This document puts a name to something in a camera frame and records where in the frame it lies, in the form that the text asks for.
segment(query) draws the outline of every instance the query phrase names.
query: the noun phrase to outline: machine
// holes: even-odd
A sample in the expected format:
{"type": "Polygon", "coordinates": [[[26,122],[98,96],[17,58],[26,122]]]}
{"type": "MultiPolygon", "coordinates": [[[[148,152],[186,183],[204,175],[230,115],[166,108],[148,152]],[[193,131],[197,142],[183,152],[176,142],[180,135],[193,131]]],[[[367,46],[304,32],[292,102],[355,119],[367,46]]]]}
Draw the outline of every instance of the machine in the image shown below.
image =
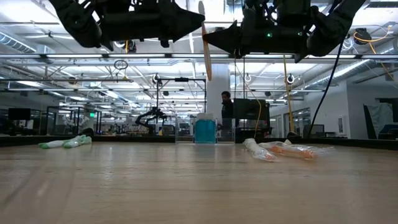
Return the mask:
{"type": "Polygon", "coordinates": [[[181,9],[174,0],[50,0],[69,34],[83,47],[114,41],[158,38],[163,47],[199,29],[205,17],[181,9]],[[95,21],[93,13],[99,17],[95,21]]]}
{"type": "Polygon", "coordinates": [[[330,53],[347,35],[356,12],[366,0],[334,0],[328,15],[311,0],[245,0],[241,26],[234,21],[203,40],[241,58],[251,52],[307,55],[330,53]]]}
{"type": "Polygon", "coordinates": [[[138,116],[137,119],[136,119],[136,124],[146,127],[148,129],[148,135],[153,136],[155,134],[155,132],[154,132],[155,131],[155,126],[149,124],[149,122],[154,120],[154,119],[159,119],[159,118],[163,119],[163,122],[162,122],[162,125],[163,125],[164,122],[167,119],[167,116],[166,116],[165,113],[161,112],[158,107],[154,106],[154,107],[152,107],[152,109],[150,111],[138,116]],[[141,122],[141,119],[146,117],[146,116],[153,116],[153,117],[147,119],[145,121],[145,123],[141,122]]]}

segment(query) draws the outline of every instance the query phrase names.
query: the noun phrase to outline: black cable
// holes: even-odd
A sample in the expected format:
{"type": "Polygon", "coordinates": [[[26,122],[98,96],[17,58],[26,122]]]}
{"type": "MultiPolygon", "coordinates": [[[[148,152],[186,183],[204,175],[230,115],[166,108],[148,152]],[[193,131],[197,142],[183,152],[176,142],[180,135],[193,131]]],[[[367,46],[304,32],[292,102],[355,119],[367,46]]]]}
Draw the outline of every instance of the black cable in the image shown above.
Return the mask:
{"type": "Polygon", "coordinates": [[[235,91],[234,91],[234,99],[236,98],[236,57],[234,59],[234,67],[235,67],[235,91]]]}
{"type": "Polygon", "coordinates": [[[336,67],[337,67],[337,64],[338,64],[338,59],[340,58],[340,53],[341,53],[341,48],[342,47],[343,47],[343,42],[340,44],[340,47],[338,48],[338,53],[337,53],[335,65],[333,66],[333,70],[331,71],[330,78],[329,78],[329,81],[328,81],[328,85],[326,86],[326,90],[323,93],[323,96],[321,98],[321,101],[318,104],[318,107],[317,107],[317,110],[315,111],[315,114],[313,115],[312,122],[311,122],[311,127],[310,127],[310,130],[309,130],[308,134],[307,134],[307,139],[310,138],[310,136],[311,136],[311,131],[312,131],[312,128],[313,128],[313,124],[315,122],[315,119],[317,118],[317,114],[319,112],[319,109],[321,108],[323,100],[325,99],[325,96],[328,93],[328,90],[329,90],[329,87],[330,87],[330,84],[331,84],[331,80],[333,79],[333,76],[334,76],[335,71],[336,71],[336,67]]]}

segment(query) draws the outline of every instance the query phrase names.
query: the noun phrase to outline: clear plastic bag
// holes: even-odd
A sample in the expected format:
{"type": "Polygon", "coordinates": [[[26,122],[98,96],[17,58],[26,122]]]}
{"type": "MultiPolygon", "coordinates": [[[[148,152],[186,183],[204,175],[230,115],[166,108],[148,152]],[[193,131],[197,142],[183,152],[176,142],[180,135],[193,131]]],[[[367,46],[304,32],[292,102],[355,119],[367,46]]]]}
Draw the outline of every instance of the clear plastic bag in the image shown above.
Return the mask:
{"type": "Polygon", "coordinates": [[[243,144],[251,151],[253,158],[268,162],[275,162],[277,160],[276,156],[268,152],[267,149],[260,147],[254,139],[246,139],[243,144]]]}
{"type": "Polygon", "coordinates": [[[284,156],[301,157],[304,159],[316,159],[322,155],[334,151],[334,147],[313,147],[294,144],[286,144],[283,142],[267,142],[260,143],[260,147],[270,152],[281,154],[284,156]]]}

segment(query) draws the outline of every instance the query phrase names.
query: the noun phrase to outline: computer monitor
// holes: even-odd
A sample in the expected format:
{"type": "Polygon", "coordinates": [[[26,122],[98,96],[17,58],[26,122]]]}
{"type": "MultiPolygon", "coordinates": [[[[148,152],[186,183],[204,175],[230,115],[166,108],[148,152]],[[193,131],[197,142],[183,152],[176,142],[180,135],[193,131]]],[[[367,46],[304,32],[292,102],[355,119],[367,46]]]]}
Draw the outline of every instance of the computer monitor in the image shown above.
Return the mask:
{"type": "Polygon", "coordinates": [[[269,123],[269,103],[265,100],[234,99],[234,118],[260,120],[269,123]]]}
{"type": "Polygon", "coordinates": [[[16,120],[30,120],[30,108],[8,108],[8,119],[16,120]]]}

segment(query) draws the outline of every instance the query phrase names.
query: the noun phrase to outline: orange object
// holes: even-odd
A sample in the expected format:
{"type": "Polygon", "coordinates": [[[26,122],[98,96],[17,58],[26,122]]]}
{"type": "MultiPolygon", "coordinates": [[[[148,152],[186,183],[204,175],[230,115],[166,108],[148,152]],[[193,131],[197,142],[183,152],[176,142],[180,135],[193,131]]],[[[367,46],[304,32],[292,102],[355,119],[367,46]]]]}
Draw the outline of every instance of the orange object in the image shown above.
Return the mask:
{"type": "Polygon", "coordinates": [[[205,23],[201,23],[201,35],[203,40],[203,53],[205,55],[205,65],[206,65],[206,73],[207,79],[211,81],[212,74],[211,74],[211,57],[210,57],[210,50],[209,50],[209,43],[203,39],[203,36],[206,34],[206,27],[205,23]]]}
{"type": "Polygon", "coordinates": [[[302,156],[304,159],[314,159],[317,157],[317,154],[310,149],[296,151],[289,149],[289,147],[272,146],[269,148],[269,150],[273,153],[278,153],[278,154],[298,154],[302,156]]]}

